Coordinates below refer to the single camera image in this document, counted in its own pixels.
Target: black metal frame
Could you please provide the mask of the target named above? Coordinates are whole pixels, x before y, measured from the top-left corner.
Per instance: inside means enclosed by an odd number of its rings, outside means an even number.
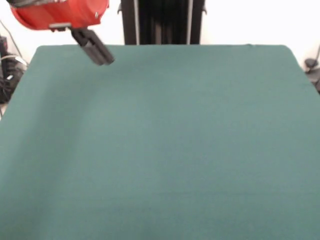
[[[126,45],[137,44],[134,2],[121,0]],[[190,44],[200,44],[204,4],[205,0],[193,0]],[[138,0],[140,44],[159,44],[156,28],[161,28],[161,44],[187,44],[188,6],[189,0]]]

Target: red robot arm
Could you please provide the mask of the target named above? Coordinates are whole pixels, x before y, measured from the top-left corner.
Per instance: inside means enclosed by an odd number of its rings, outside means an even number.
[[[109,65],[112,54],[98,36],[87,29],[97,25],[109,0],[7,0],[14,17],[32,30],[71,30],[73,38],[97,65]]]

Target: table surface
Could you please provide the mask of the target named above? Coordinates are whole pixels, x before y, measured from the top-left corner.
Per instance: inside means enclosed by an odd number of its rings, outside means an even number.
[[[320,99],[284,46],[40,47],[0,122],[2,240],[318,240]]]

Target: red plastic housing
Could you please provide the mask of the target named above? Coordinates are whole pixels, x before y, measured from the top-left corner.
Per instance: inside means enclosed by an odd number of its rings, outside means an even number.
[[[60,0],[27,7],[11,7],[14,17],[32,30],[51,29],[52,24],[71,24],[73,28],[85,28],[100,24],[109,7],[109,0]]]

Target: white wall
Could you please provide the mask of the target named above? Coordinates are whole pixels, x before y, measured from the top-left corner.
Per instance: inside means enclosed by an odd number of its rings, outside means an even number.
[[[120,0],[110,0],[102,24],[94,26],[106,44],[124,44]],[[303,66],[314,57],[320,44],[319,0],[206,0],[202,44],[275,44],[288,46]],[[68,32],[31,31],[13,17],[5,0],[0,0],[0,19],[10,29],[23,57],[30,61],[40,45],[74,44]]]

